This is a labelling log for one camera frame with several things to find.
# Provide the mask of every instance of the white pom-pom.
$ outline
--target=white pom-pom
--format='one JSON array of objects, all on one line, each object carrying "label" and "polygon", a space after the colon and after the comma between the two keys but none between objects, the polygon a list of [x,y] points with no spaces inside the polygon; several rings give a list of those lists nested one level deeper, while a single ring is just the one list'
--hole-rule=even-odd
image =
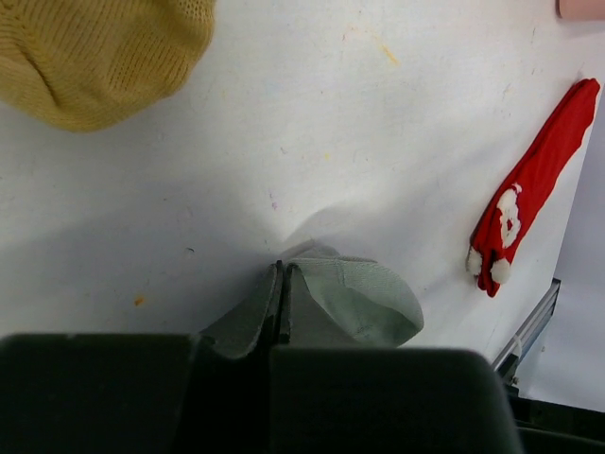
[{"label": "white pom-pom", "polygon": [[469,254],[466,257],[466,270],[473,276],[481,274],[481,265],[483,264],[483,257],[475,248],[471,246]]},{"label": "white pom-pom", "polygon": [[510,277],[510,263],[506,258],[496,260],[492,265],[492,279],[498,284],[506,284]]}]

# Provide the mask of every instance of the yellow knit fabric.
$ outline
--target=yellow knit fabric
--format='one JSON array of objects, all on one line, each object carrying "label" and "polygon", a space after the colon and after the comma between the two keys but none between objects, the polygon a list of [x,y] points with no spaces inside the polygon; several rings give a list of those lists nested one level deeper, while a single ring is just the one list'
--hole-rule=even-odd
[{"label": "yellow knit fabric", "polygon": [[0,98],[70,131],[106,128],[179,90],[215,0],[0,0]]}]

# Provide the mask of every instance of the folded fabric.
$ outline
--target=folded fabric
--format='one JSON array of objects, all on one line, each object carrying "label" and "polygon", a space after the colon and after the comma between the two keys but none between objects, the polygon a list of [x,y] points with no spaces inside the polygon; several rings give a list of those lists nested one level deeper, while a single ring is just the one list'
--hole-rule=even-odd
[{"label": "folded fabric", "polygon": [[467,270],[495,296],[510,275],[519,244],[550,196],[595,117],[600,86],[585,79],[567,92],[531,147],[495,192],[471,237]]},{"label": "folded fabric", "polygon": [[70,131],[106,128],[177,91],[215,0],[2,0],[0,99]]},{"label": "folded fabric", "polygon": [[356,341],[397,347],[423,329],[412,290],[376,262],[317,247],[290,263],[301,270],[313,299]]}]

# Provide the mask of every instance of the yellow stain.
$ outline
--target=yellow stain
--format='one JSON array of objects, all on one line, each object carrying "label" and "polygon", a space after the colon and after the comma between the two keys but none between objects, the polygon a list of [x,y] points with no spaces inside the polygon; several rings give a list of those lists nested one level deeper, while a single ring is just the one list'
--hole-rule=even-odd
[{"label": "yellow stain", "polygon": [[[365,30],[360,30],[356,26],[349,26],[349,31],[354,31],[354,32],[363,31],[366,34],[369,34],[370,36],[372,36],[374,38],[374,40],[378,43],[378,45],[380,45],[381,50],[385,53],[385,55],[387,56],[387,58],[390,60],[391,63],[398,64],[398,65],[401,64],[401,62],[397,59],[397,57],[395,57],[393,55],[393,53],[390,51],[390,49],[387,47],[387,45],[382,42],[380,37],[371,28],[367,27]],[[342,35],[342,41],[345,41],[346,35],[347,35],[347,33]]]},{"label": "yellow stain", "polygon": [[380,43],[380,47],[382,48],[382,51],[385,53],[385,55],[387,55],[387,57],[389,57],[389,60],[391,63],[394,64],[401,64],[400,61],[397,60],[397,58],[393,55],[393,53],[389,50],[389,48],[387,47],[386,44],[382,44]]}]

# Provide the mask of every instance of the red sock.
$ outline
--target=red sock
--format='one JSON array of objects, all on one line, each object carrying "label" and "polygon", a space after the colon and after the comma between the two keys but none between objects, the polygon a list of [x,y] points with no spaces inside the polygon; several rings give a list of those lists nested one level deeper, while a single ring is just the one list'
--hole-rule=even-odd
[{"label": "red sock", "polygon": [[471,238],[467,270],[494,296],[510,273],[521,240],[550,196],[559,174],[581,146],[595,116],[600,86],[576,83],[550,115],[531,147],[493,195]]}]

